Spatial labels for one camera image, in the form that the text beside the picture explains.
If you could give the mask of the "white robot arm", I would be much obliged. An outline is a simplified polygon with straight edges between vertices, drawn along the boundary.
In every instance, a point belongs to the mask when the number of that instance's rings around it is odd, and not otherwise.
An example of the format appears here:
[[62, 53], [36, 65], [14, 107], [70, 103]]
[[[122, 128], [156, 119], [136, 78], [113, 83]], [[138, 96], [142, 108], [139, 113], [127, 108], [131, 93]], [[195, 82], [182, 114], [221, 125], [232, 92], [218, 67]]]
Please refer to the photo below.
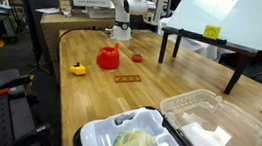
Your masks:
[[111, 0], [115, 7], [115, 24], [110, 37], [113, 40], [130, 40], [130, 16], [143, 17], [147, 24], [157, 26], [164, 0]]

